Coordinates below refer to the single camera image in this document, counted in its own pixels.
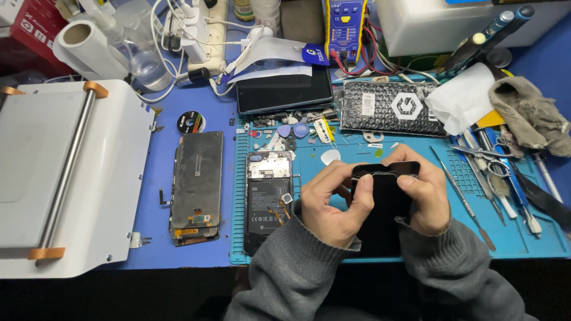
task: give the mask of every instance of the metal roller bar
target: metal roller bar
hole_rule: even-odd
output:
[[[75,127],[73,138],[71,140],[70,148],[67,151],[67,157],[63,164],[62,174],[59,177],[58,187],[51,203],[50,212],[47,215],[47,221],[43,229],[42,238],[39,241],[39,248],[48,248],[53,238],[55,225],[58,221],[59,213],[62,211],[62,204],[65,198],[67,185],[73,171],[75,160],[79,153],[79,147],[81,146],[81,141],[83,139],[83,134],[85,133],[85,127],[87,126],[87,120],[91,113],[91,108],[95,102],[95,96],[95,90],[87,90],[83,106],[81,107],[81,113],[79,114],[79,119],[77,121],[77,126]],[[42,262],[43,259],[36,260],[35,266],[41,266]]]

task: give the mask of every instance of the hexagon logo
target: hexagon logo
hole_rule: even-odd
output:
[[[396,118],[403,121],[414,121],[423,109],[423,104],[414,93],[398,93],[391,103],[391,108],[393,108]]]

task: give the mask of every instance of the disassembled smartphone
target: disassembled smartphone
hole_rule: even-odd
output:
[[[221,131],[186,134],[176,149],[169,231],[177,246],[219,237],[223,140]]]
[[[266,237],[290,219],[291,172],[288,151],[260,151],[246,156],[246,254],[253,256]]]
[[[400,256],[399,227],[395,217],[409,217],[414,206],[412,199],[399,188],[396,179],[401,175],[418,176],[419,172],[419,162],[397,162],[389,166],[365,164],[353,168],[351,200],[359,178],[371,174],[375,201],[373,210],[357,233],[363,245],[356,256],[362,258]]]

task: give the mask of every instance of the dirty rag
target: dirty rag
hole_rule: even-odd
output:
[[[501,114],[520,146],[548,149],[551,154],[571,157],[571,124],[524,77],[498,80],[489,90],[490,101]]]

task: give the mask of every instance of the ribbed cuff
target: ribbed cuff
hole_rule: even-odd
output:
[[[461,223],[451,219],[450,225],[439,235],[423,235],[413,230],[402,218],[399,232],[401,251],[405,263],[415,267],[444,267],[460,258],[464,251],[464,241],[459,230]]]
[[[349,249],[323,243],[296,215],[291,215],[291,219],[275,230],[270,238],[288,261],[295,265],[297,272],[312,283],[321,282],[335,274],[341,261],[361,248],[361,241],[357,238]]]

